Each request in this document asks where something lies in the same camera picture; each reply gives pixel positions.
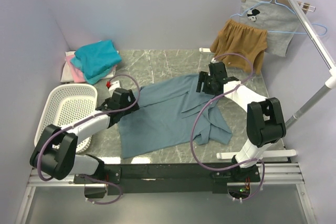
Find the grey-blue t shirt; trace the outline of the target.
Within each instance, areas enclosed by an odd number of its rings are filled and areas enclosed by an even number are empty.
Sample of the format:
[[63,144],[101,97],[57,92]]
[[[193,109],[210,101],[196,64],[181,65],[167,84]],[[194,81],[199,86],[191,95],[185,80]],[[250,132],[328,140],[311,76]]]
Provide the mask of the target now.
[[187,143],[214,140],[228,144],[232,132],[212,95],[196,92],[197,74],[179,76],[142,87],[139,110],[118,123],[122,158],[132,158]]

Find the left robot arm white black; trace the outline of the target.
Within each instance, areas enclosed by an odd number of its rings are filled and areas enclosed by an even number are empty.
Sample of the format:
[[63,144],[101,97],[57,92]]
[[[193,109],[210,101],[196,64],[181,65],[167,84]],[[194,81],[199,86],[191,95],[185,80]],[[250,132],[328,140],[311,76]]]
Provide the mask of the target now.
[[30,157],[30,165],[37,169],[43,181],[62,180],[68,175],[86,175],[93,183],[106,177],[104,162],[92,155],[76,154],[77,145],[92,135],[117,124],[120,119],[139,109],[140,91],[135,96],[132,90],[116,88],[111,97],[89,116],[59,127],[50,124],[43,130]]

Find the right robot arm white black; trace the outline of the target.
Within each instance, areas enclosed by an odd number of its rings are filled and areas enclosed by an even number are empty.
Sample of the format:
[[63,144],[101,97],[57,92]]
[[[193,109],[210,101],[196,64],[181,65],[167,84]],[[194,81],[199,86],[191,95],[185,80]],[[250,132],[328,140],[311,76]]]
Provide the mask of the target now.
[[222,174],[230,171],[232,179],[241,182],[253,174],[256,163],[264,152],[286,135],[286,126],[280,101],[267,98],[249,89],[236,77],[229,77],[222,62],[210,63],[209,72],[198,75],[196,92],[227,97],[247,113],[246,132],[248,139],[242,149],[233,156],[232,165],[225,168],[210,168]]

